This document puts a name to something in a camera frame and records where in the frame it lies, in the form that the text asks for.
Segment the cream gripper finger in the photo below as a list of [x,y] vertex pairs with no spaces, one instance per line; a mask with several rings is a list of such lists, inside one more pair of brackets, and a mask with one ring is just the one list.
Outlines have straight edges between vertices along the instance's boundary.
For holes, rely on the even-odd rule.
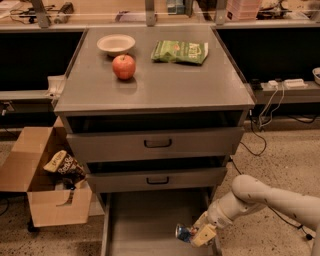
[[216,236],[216,227],[212,224],[202,224],[192,227],[191,245],[201,247],[208,244]]

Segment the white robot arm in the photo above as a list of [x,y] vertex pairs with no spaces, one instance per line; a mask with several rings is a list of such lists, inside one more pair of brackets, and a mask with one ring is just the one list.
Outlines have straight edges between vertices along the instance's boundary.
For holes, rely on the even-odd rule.
[[231,190],[212,202],[191,228],[191,244],[200,247],[243,215],[265,206],[316,232],[311,256],[320,256],[320,199],[314,196],[268,186],[250,175],[237,176]]

